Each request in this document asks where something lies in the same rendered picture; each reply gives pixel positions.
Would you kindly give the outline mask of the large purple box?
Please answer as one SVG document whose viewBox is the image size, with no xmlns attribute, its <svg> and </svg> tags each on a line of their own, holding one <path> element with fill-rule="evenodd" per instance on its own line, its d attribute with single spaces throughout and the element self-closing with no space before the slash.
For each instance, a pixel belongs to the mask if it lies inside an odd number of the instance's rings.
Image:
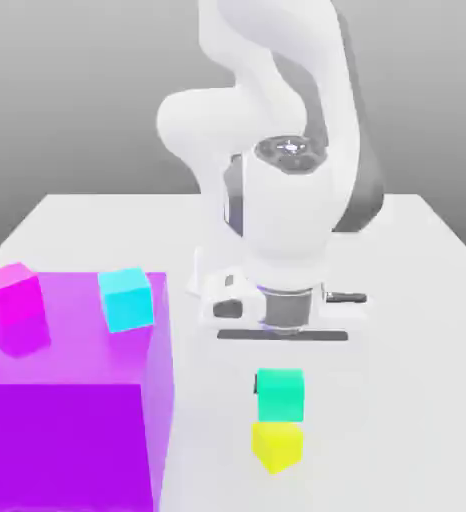
<svg viewBox="0 0 466 512">
<path fill-rule="evenodd" d="M 93 273 L 43 273 L 45 313 L 0 327 L 0 512 L 159 512 L 174 377 L 155 322 L 110 333 Z"/>
</svg>

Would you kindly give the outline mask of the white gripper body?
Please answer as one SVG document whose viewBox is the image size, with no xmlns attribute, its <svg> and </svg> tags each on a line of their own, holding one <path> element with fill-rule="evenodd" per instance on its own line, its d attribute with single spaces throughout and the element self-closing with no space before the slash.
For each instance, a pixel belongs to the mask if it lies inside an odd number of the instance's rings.
<svg viewBox="0 0 466 512">
<path fill-rule="evenodd" d="M 222 328 L 211 343 L 211 360 L 218 365 L 318 365 L 352 356 L 344 330 Z"/>
</svg>

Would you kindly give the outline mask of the small magenta cube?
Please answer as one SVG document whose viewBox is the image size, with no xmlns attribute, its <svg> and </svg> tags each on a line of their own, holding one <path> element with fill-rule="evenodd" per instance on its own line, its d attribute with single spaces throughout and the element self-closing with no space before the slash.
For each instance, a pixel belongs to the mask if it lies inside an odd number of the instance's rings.
<svg viewBox="0 0 466 512">
<path fill-rule="evenodd" d="M 20 262 L 0 267 L 0 349 L 18 358 L 50 342 L 38 274 Z"/>
</svg>

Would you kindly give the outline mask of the small green cube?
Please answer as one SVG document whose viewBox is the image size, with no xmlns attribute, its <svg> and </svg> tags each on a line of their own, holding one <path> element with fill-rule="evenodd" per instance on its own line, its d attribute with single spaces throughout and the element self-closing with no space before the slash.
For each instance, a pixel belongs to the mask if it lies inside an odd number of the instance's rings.
<svg viewBox="0 0 466 512">
<path fill-rule="evenodd" d="M 260 368 L 255 377 L 260 422 L 301 423 L 305 379 L 302 369 Z"/>
</svg>

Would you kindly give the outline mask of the small yellow cube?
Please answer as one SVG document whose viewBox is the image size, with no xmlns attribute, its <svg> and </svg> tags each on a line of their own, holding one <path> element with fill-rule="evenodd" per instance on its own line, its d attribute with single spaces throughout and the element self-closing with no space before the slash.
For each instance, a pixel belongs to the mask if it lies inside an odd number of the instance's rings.
<svg viewBox="0 0 466 512">
<path fill-rule="evenodd" d="M 251 449 L 270 474 L 277 474 L 302 460 L 304 434 L 290 422 L 255 422 Z"/>
</svg>

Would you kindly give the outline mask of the small cyan cube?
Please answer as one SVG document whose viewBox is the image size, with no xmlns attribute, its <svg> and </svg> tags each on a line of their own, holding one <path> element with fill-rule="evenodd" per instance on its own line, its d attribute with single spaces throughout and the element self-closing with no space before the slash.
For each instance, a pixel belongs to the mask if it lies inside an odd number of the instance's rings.
<svg viewBox="0 0 466 512">
<path fill-rule="evenodd" d="M 102 310 L 112 334 L 154 324 L 152 288 L 141 268 L 97 275 Z"/>
</svg>

